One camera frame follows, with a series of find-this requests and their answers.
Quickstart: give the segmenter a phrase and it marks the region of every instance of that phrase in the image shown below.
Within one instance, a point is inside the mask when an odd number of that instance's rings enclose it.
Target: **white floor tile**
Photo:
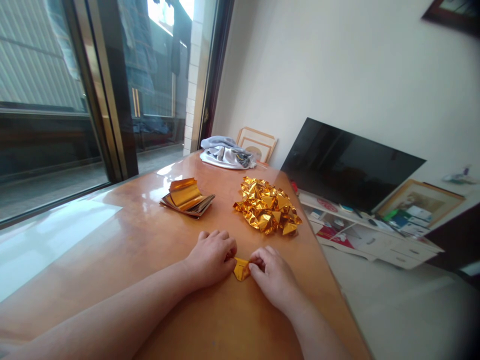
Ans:
[[[404,270],[322,248],[374,358],[456,358],[477,319],[478,291],[428,264]]]

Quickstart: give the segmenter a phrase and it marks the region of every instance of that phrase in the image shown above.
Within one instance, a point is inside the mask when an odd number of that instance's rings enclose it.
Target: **cabinet drawer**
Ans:
[[[422,263],[422,261],[420,260],[414,259],[413,257],[406,256],[393,250],[383,253],[378,258],[380,260],[386,261],[387,263],[404,269],[413,269],[414,267]]]
[[[401,241],[399,244],[395,245],[393,250],[400,254],[407,255],[410,258],[420,260],[421,262],[427,261],[437,255],[436,252],[429,251],[426,248],[407,240]]]
[[[355,227],[354,229],[361,238],[349,236],[348,240],[353,247],[361,252],[379,256],[397,244],[397,239],[379,231],[372,231],[367,227]]]

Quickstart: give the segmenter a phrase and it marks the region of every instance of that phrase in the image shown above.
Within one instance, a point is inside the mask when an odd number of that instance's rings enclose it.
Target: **hand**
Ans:
[[[271,246],[260,247],[250,256],[251,276],[274,307],[288,316],[300,306],[303,293],[295,275],[280,253]]]
[[[237,265],[237,242],[226,231],[202,231],[190,255],[184,260],[197,289],[227,277]]]

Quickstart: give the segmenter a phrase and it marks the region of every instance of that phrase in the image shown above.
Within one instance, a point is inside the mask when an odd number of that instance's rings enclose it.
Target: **floor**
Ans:
[[[139,174],[161,169],[181,157],[182,144],[138,153]],[[0,221],[107,181],[104,165],[99,162],[2,185]]]
[[[459,276],[412,270],[322,245],[375,359],[460,359],[478,320],[479,292]]]

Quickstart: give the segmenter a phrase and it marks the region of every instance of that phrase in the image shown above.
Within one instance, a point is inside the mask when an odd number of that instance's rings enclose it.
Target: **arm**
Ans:
[[[350,359],[350,355],[317,308],[300,290],[290,266],[270,246],[250,257],[252,277],[266,298],[290,320],[303,357]]]
[[[8,359],[131,359],[181,299],[233,271],[236,253],[228,232],[202,231],[186,259],[62,322]]]

